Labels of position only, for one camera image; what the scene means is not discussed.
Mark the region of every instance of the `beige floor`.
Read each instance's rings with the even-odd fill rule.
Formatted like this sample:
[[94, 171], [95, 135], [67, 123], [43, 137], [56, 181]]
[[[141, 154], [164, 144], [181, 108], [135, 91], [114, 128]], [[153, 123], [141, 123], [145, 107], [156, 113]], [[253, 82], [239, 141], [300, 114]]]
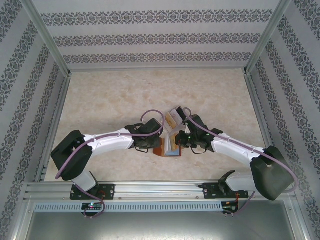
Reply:
[[[264, 146], [248, 89], [240, 69], [78, 72], [72, 75], [54, 146], [73, 130], [102, 134], [140, 122], [149, 109], [163, 113], [189, 107], [207, 126], [255, 146]], [[148, 114], [146, 121], [156, 114]], [[159, 157], [134, 149], [92, 158], [87, 169], [98, 181], [219, 179], [229, 170], [248, 168], [219, 153]], [[45, 181], [57, 168], [49, 162]]]

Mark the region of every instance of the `purple cable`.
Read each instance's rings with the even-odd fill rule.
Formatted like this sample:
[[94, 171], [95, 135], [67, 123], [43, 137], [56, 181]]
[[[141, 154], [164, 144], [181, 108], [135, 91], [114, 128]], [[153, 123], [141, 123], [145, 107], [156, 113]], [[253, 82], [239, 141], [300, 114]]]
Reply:
[[255, 195], [255, 191], [252, 192], [251, 196], [249, 197], [249, 199], [245, 202], [245, 204], [237, 211], [235, 212], [233, 215], [238, 215], [240, 212], [242, 212], [249, 204], [250, 200], [254, 197]]
[[236, 145], [238, 145], [238, 146], [240, 146], [240, 147], [242, 147], [242, 148], [244, 148], [244, 149], [247, 149], [247, 150], [249, 150], [249, 151], [251, 151], [251, 152], [260, 154], [260, 155], [266, 157], [267, 159], [270, 159], [270, 160], [274, 161], [275, 163], [277, 163], [277, 164], [279, 164], [281, 167], [283, 167], [285, 170], [287, 170], [287, 171], [290, 173], [290, 175], [293, 177], [293, 179], [294, 179], [294, 186], [293, 186], [293, 188], [291, 188], [291, 189], [289, 189], [289, 190], [283, 191], [284, 193], [291, 193], [291, 192], [293, 192], [294, 190], [297, 189], [297, 187], [298, 187], [298, 178], [297, 178], [297, 176], [294, 174], [294, 172], [293, 172], [289, 167], [287, 167], [285, 164], [283, 164], [283, 163], [280, 162], [279, 160], [275, 159], [274, 157], [269, 156], [269, 155], [267, 155], [267, 154], [265, 154], [265, 153], [263, 153], [263, 152], [261, 152], [261, 151], [255, 150], [254, 148], [249, 147], [249, 146], [247, 146], [247, 145], [244, 145], [244, 144], [242, 144], [241, 142], [235, 141], [235, 140], [233, 140], [233, 139], [229, 139], [229, 138], [224, 137], [224, 136], [219, 136], [218, 134], [215, 134], [214, 132], [211, 132], [211, 131], [205, 129], [204, 127], [200, 126], [200, 125], [197, 124], [195, 121], [193, 121], [193, 120], [191, 119], [191, 117], [190, 117], [191, 115], [188, 116], [188, 115], [186, 114], [185, 110], [188, 110], [190, 113], [191, 113], [191, 111], [190, 111], [190, 109], [187, 108], [187, 107], [185, 107], [185, 108], [183, 109], [184, 114], [185, 114], [186, 117], [190, 120], [190, 122], [192, 122], [194, 125], [196, 125], [196, 126], [197, 126], [198, 128], [200, 128], [201, 130], [205, 131], [206, 133], [211, 134], [211, 135], [213, 135], [213, 136], [215, 136], [215, 137], [217, 137], [217, 138], [219, 138], [219, 139], [222, 139], [222, 140], [228, 141], [228, 142], [230, 142], [230, 143], [236, 144]]
[[80, 186], [78, 186], [77, 184], [74, 184], [81, 192], [83, 192], [84, 194], [86, 194], [87, 196], [89, 196], [90, 198], [93, 198], [93, 199], [95, 199], [95, 200], [98, 200], [101, 204], [102, 204], [102, 206], [103, 206], [103, 208], [102, 208], [102, 210], [100, 211], [100, 212], [98, 212], [96, 215], [94, 215], [94, 216], [87, 216], [86, 215], [86, 212], [87, 212], [87, 210], [89, 209], [89, 208], [86, 208], [85, 210], [84, 210], [84, 212], [83, 212], [83, 215], [84, 215], [84, 217], [85, 218], [90, 218], [90, 219], [94, 219], [94, 218], [96, 218], [96, 217], [99, 217], [101, 214], [103, 214], [104, 212], [105, 212], [105, 209], [106, 209], [106, 205], [105, 205], [105, 202], [102, 200], [102, 199], [100, 199], [100, 198], [98, 198], [98, 197], [96, 197], [96, 196], [93, 196], [93, 195], [91, 195], [90, 193], [87, 193], [85, 190], [83, 190]]
[[89, 143], [92, 143], [93, 141], [95, 140], [99, 140], [99, 139], [103, 139], [103, 138], [107, 138], [107, 137], [120, 137], [120, 136], [131, 136], [131, 137], [150, 137], [152, 135], [155, 135], [157, 133], [159, 133], [165, 126], [165, 116], [163, 115], [162, 112], [158, 111], [158, 110], [155, 110], [155, 109], [151, 109], [151, 110], [148, 110], [146, 111], [142, 116], [141, 116], [141, 119], [140, 121], [142, 122], [142, 119], [143, 117], [147, 114], [147, 113], [150, 113], [150, 112], [157, 112], [161, 115], [162, 117], [162, 125], [161, 127], [157, 130], [157, 131], [154, 131], [152, 133], [148, 133], [148, 134], [132, 134], [132, 133], [107, 133], [107, 134], [104, 134], [104, 135], [101, 135], [101, 136], [97, 136], [96, 138], [91, 138], [90, 140], [82, 143], [79, 147], [77, 147], [73, 153], [71, 153], [71, 155], [68, 157], [68, 159], [64, 162], [64, 164], [62, 165], [62, 167], [60, 168], [60, 170], [58, 171], [58, 173], [56, 174], [55, 176], [55, 179], [59, 179], [61, 177], [61, 174], [62, 172], [65, 170], [65, 168], [67, 167], [67, 165], [69, 164], [69, 162], [71, 161], [71, 159], [74, 157], [74, 155], [76, 155], [77, 152], [80, 151], [81, 148], [83, 148], [85, 145], [89, 144]]

